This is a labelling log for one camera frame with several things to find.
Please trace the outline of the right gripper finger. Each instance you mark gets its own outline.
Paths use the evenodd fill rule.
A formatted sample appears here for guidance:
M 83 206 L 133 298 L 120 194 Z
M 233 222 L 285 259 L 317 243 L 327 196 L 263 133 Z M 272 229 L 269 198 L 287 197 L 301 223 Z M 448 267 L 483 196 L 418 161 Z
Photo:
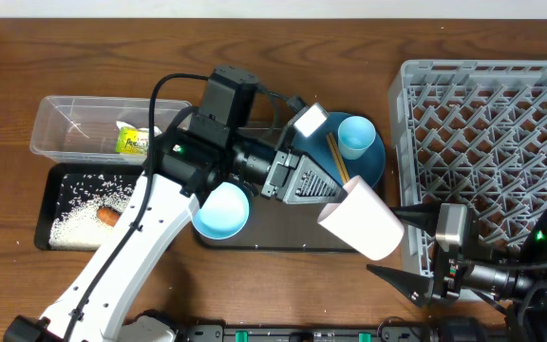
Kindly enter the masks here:
M 395 288 L 418 307 L 428 305 L 433 292 L 433 279 L 384 266 L 368 264 L 367 270 Z
M 402 223 L 421 229 L 430 236 L 436 234 L 442 204 L 420 203 L 411 206 L 392 207 L 391 212 Z

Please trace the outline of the pink white cup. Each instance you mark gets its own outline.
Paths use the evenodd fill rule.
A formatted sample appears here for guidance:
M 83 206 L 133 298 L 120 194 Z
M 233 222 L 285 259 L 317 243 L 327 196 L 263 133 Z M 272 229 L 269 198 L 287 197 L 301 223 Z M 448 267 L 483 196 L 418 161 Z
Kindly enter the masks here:
M 327 204 L 317 223 L 368 259 L 389 256 L 401 243 L 404 225 L 360 176 L 343 189 L 345 199 Z

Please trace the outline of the light blue cup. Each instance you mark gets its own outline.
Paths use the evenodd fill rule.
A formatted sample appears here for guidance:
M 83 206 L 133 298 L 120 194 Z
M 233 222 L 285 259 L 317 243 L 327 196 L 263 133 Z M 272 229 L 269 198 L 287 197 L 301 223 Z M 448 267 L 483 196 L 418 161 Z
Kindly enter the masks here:
M 373 123 L 360 116 L 350 116 L 337 129 L 338 147 L 343 158 L 357 160 L 370 148 L 377 137 Z

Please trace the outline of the light blue bowl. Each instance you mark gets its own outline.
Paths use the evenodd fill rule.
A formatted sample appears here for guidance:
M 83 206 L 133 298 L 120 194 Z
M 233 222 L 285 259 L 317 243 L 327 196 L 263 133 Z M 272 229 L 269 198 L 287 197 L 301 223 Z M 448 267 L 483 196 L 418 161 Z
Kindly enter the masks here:
M 221 240 L 239 233 L 249 215 L 246 194 L 238 186 L 223 182 L 208 196 L 192 223 L 203 237 Z

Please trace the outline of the foil snack wrapper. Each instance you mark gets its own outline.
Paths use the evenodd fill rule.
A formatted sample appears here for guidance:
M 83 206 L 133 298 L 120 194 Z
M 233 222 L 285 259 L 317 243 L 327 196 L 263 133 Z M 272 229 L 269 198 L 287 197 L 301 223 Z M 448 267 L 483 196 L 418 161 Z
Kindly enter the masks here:
M 147 129 L 123 127 L 120 130 L 115 151 L 120 154 L 145 155 L 149 145 Z

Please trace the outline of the orange carrot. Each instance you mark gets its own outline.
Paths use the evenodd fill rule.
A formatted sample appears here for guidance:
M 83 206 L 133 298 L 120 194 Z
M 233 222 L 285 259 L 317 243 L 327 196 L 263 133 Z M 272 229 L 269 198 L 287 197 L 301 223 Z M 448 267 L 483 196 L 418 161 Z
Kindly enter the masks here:
M 114 227 L 121 214 L 109 207 L 100 207 L 96 212 L 97 219 L 108 226 Z

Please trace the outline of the white rice pile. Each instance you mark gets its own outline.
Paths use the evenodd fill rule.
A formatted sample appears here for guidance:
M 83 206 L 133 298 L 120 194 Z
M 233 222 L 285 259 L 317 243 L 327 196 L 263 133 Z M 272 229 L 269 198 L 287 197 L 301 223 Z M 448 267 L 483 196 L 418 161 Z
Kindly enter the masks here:
M 123 206 L 113 200 L 114 209 L 122 213 L 130 198 L 123 200 Z M 56 222 L 51 238 L 51 244 L 63 247 L 63 250 L 89 251 L 96 250 L 113 231 L 113 227 L 103 224 L 97 219 L 96 212 L 100 207 L 108 207 L 110 199 L 101 206 L 98 199 L 96 203 L 89 201 L 81 206 L 78 212 L 73 211 L 63 222 Z

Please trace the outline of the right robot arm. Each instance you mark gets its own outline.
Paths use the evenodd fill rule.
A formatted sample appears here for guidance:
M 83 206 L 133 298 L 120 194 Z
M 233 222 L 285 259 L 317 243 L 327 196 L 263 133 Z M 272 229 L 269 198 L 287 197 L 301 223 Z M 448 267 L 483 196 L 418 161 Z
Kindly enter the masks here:
M 469 290 L 503 314 L 504 329 L 475 318 L 405 326 L 418 341 L 547 341 L 547 209 L 517 252 L 479 238 L 479 220 L 464 204 L 432 202 L 397 207 L 403 223 L 434 236 L 431 277 L 369 264 L 368 270 L 418 307 L 451 304 Z

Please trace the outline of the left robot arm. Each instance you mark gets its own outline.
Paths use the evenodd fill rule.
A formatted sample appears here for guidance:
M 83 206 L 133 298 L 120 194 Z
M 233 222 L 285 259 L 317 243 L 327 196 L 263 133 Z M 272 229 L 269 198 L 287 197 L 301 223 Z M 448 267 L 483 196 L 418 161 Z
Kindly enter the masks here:
M 311 157 L 237 133 L 223 145 L 173 128 L 154 140 L 145 171 L 109 237 L 37 320 L 18 315 L 7 341 L 174 341 L 157 316 L 125 316 L 163 252 L 198 209 L 234 178 L 285 204 L 339 203 L 347 195 Z

